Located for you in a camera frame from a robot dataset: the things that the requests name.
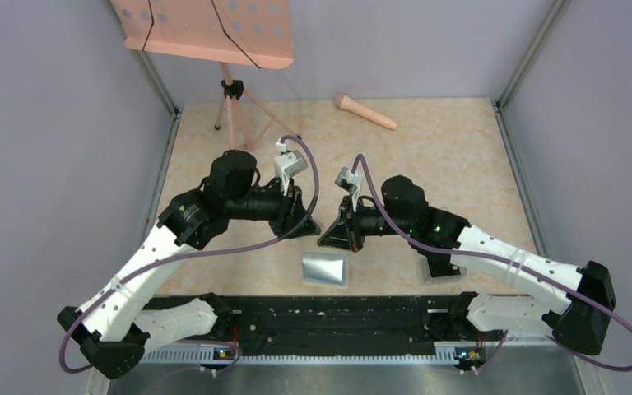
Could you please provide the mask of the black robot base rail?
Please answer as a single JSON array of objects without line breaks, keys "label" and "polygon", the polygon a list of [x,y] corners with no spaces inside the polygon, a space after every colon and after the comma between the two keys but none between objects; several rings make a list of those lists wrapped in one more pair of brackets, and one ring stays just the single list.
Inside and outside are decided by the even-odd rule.
[{"label": "black robot base rail", "polygon": [[229,313],[206,338],[235,342],[244,356],[432,356],[441,342],[483,336],[448,314],[438,295],[225,296]]}]

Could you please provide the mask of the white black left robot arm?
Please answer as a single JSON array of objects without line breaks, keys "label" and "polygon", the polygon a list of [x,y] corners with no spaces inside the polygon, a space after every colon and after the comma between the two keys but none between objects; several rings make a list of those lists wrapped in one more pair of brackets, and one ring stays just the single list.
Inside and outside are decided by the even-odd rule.
[{"label": "white black left robot arm", "polygon": [[230,332],[230,307],[212,293],[169,309],[148,303],[186,259],[207,255],[207,245],[232,220],[265,221],[275,240],[317,235],[313,207],[302,202],[294,177],[308,168],[299,151],[282,149],[276,174],[259,183],[258,162],[247,151],[228,150],[194,189],[175,196],[135,254],[97,296],[64,308],[58,322],[76,342],[88,365],[117,379],[160,347],[207,335],[220,340]]}]

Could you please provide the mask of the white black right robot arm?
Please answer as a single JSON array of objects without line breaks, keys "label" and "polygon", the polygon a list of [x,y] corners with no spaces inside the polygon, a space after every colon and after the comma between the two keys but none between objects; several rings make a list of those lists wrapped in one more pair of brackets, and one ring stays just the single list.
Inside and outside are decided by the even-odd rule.
[{"label": "white black right robot arm", "polygon": [[367,207],[369,197],[346,195],[337,219],[318,246],[358,252],[368,236],[394,235],[395,225],[426,259],[431,277],[451,277],[465,267],[524,291],[523,296],[462,294],[449,310],[449,326],[461,339],[478,332],[510,330],[551,336],[571,351],[596,356],[602,351],[611,318],[579,299],[581,295],[612,311],[616,296],[604,265],[560,263],[488,235],[467,219],[429,205],[423,189],[397,175],[381,187],[383,209]]}]

